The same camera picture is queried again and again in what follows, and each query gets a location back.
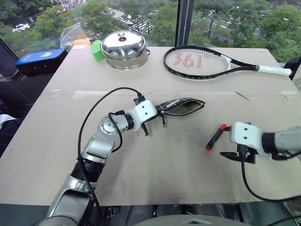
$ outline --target red marker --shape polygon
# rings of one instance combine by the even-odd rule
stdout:
[[[208,150],[208,151],[210,151],[212,148],[213,148],[213,146],[214,146],[214,144],[215,144],[215,142],[220,138],[220,136],[222,135],[222,133],[223,133],[223,129],[224,128],[226,128],[227,127],[227,125],[226,124],[222,124],[219,128],[218,128],[218,130],[217,130],[217,132],[215,133],[215,135],[211,138],[211,140],[209,141],[209,143],[206,145],[206,149]]]

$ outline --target cardboard sheet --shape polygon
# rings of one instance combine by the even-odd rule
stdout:
[[[146,95],[154,103],[183,95]],[[300,124],[300,99],[191,95],[205,108],[183,117],[168,116],[142,130],[123,133],[124,145],[112,154],[99,179],[102,205],[180,204],[256,201],[246,190],[240,164],[219,155],[235,151],[224,133],[212,151],[205,145],[222,123],[250,121],[267,131]],[[82,147],[109,111],[134,106],[133,94],[111,96],[92,113]],[[0,202],[49,205],[76,162],[79,128],[99,97],[40,96],[0,159]],[[301,190],[298,159],[277,162],[261,157],[247,164],[252,189],[269,198],[297,195]]]
[[[148,47],[150,55],[140,68],[121,71],[105,60],[96,62],[90,46],[72,49],[59,67],[43,95],[74,95],[77,91],[110,91],[116,87],[139,88],[145,94],[162,92],[233,92],[248,96],[282,96],[280,91],[299,91],[288,77],[253,71],[240,71],[209,80],[189,80],[170,73],[163,56],[170,47]],[[266,49],[215,48],[234,59],[257,65],[279,67]]]

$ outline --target racket handle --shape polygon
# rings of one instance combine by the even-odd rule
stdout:
[[[264,65],[257,65],[257,68],[258,68],[257,69],[258,72],[279,74],[283,76],[290,76],[292,73],[292,70],[288,68],[270,67]]]

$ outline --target white car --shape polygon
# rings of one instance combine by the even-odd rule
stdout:
[[[22,32],[27,28],[30,28],[29,24],[18,24],[13,28],[13,32]]]
[[[148,17],[148,18],[154,17],[155,14],[157,14],[157,13],[158,13],[158,10],[154,10],[154,11],[148,13],[148,14],[147,14],[147,17]]]

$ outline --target window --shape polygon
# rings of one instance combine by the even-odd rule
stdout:
[[[189,44],[267,48],[279,62],[301,53],[299,0],[195,0]]]
[[[134,30],[150,46],[173,46],[176,0],[1,0],[0,37],[22,57],[60,48],[62,31],[80,25],[88,39]]]

